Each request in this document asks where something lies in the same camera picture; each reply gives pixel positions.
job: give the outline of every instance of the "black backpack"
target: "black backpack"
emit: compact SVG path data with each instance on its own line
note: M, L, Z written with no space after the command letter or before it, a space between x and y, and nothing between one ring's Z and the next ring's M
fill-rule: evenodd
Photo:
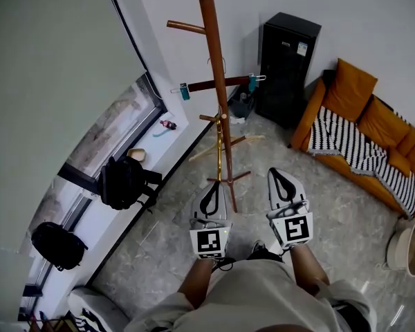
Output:
M98 192L102 202L115 210L128 209L146 194L149 199L145 206L148 208L155 204L157 196L149 183L159 185L161 174L143 169L137 160L128 156L117 161L110 157L98 177Z
M88 248L72 232L56 223L41 223L34 230L31 241L39 253L58 270L72 269L81 262Z

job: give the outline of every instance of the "striped throw blanket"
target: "striped throw blanket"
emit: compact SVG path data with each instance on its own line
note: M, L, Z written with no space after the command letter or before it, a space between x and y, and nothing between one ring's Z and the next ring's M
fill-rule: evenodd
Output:
M308 152L341 155L355 174L375 176L394 196L403 211L415 211L415 175L404 176L387 164L387 151L358 131L355 123L321 107L311 130Z

